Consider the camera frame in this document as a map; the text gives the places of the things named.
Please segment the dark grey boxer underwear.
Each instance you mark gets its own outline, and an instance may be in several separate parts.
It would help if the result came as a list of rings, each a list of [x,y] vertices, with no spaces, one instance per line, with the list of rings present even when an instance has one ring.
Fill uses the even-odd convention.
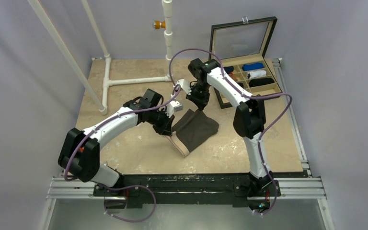
[[[210,137],[217,134],[219,123],[206,116],[201,110],[187,110],[183,117],[173,125],[172,135],[167,140],[186,158]]]

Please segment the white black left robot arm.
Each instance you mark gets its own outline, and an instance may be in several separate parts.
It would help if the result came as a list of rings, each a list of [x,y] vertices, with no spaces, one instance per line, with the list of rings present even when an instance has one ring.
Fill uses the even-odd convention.
[[[100,151],[124,131],[141,123],[149,123],[157,134],[169,136],[172,133],[174,115],[168,113],[167,105],[178,96],[173,91],[171,99],[161,104],[163,96],[147,89],[143,96],[125,102],[122,107],[104,121],[79,130],[68,131],[58,158],[58,165],[64,169],[64,179],[70,181],[68,174],[82,182],[95,182],[105,185],[112,196],[123,192],[121,174],[100,163]]]

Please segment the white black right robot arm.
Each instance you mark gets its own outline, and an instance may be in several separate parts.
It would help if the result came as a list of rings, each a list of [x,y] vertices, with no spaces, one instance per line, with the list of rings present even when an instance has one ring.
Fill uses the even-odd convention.
[[[262,100],[252,99],[252,94],[239,86],[220,64],[212,59],[202,62],[194,59],[188,70],[196,78],[186,98],[192,101],[199,110],[203,110],[209,102],[209,87],[219,91],[235,108],[233,127],[243,138],[250,165],[250,189],[256,195],[268,190],[273,176],[266,162],[266,153],[262,133],[266,122],[265,105]]]

